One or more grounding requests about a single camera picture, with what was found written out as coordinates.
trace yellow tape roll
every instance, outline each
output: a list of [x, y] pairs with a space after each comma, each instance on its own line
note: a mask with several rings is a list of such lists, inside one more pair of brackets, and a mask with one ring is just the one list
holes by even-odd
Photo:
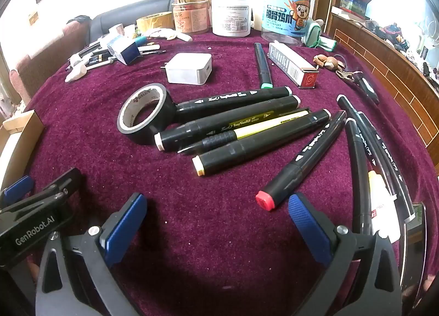
[[137, 27], [144, 33], [149, 29], [173, 29], [174, 21], [172, 12], [160, 12], [159, 14], [149, 15], [137, 19]]

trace brown armrest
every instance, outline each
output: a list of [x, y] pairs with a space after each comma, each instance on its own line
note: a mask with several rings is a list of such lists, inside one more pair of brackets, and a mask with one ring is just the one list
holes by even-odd
[[84, 48], [88, 30], [89, 23], [68, 23], [62, 30], [63, 35], [43, 47], [32, 58], [29, 55], [23, 57], [17, 67], [9, 72], [10, 82], [25, 104], [29, 103], [44, 82], [55, 74], [72, 54]]

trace sofa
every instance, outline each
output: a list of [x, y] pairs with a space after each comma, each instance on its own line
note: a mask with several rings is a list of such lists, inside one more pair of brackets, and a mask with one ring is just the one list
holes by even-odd
[[36, 53], [24, 56], [9, 72], [12, 86], [27, 105], [38, 89], [72, 54], [107, 34], [110, 27], [136, 23], [138, 18], [172, 11], [173, 0], [143, 0], [96, 16], [92, 21], [68, 23], [60, 34]]

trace roll of black tape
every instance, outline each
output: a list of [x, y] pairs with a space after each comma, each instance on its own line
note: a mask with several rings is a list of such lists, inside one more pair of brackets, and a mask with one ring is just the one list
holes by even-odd
[[[157, 106], [148, 118], [134, 125], [140, 111], [157, 101]], [[134, 92], [123, 104], [117, 118], [117, 128], [137, 144], [154, 144], [154, 135], [172, 123], [175, 112], [176, 105], [166, 88], [158, 83], [148, 84]]]

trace blue jar label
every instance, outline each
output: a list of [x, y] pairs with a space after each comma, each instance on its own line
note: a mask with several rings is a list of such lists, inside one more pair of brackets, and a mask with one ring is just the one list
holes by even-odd
[[265, 0], [262, 27], [292, 37], [305, 35], [311, 0]]

